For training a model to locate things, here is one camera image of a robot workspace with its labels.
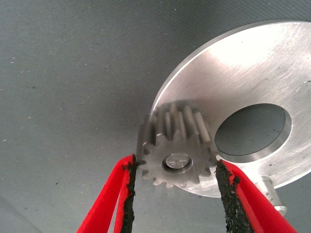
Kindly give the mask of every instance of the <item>red tweezers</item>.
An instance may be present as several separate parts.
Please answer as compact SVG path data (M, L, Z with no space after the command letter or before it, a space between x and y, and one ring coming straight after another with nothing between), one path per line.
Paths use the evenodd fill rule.
M131 195L128 188L130 170L135 156L129 155L117 162L99 196L82 222L77 233L106 233L119 197L114 233L120 233L123 225L124 202Z
M230 184L236 176L240 179L235 191L256 233L297 232L237 166L226 161L221 162L231 173ZM134 163L134 155L118 161L77 233L107 233L119 196L114 233L121 233L124 202L132 194L128 188L131 174L124 168Z

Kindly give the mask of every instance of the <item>gear hub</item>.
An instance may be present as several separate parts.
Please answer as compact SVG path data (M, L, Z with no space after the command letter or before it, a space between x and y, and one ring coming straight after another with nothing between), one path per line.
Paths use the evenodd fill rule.
M198 184L199 177L209 176L209 168L216 165L202 114L188 105L158 107L146 118L141 132L138 158L143 178L154 179L154 185Z

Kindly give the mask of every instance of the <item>metal gear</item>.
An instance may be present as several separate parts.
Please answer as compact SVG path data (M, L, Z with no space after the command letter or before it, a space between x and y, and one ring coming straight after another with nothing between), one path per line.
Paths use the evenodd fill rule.
M209 168L216 165L202 114L188 105L182 111L175 103L158 107L141 132L138 158L143 163L143 178L153 178L154 185L198 184L199 176L209 176Z

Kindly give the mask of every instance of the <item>gray surface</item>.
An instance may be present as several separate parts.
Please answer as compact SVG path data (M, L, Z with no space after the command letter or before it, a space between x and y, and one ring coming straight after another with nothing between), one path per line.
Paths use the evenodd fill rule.
M75 232L182 59L241 25L311 21L308 2L1 1L0 232ZM220 199L140 175L133 232L225 232ZM302 233L310 181L278 189Z

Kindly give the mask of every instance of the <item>metal plate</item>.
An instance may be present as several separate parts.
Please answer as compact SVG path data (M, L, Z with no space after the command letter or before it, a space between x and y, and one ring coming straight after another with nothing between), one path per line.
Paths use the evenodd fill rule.
M270 177L275 188L308 174L311 23L256 23L207 42L170 74L152 112L164 103L181 100L194 103L207 117L212 141L220 125L236 111L259 103L281 106L291 120L285 143L264 158L248 163L241 160L236 165L254 182L260 176ZM183 189L202 196L220 196L213 171L200 184Z

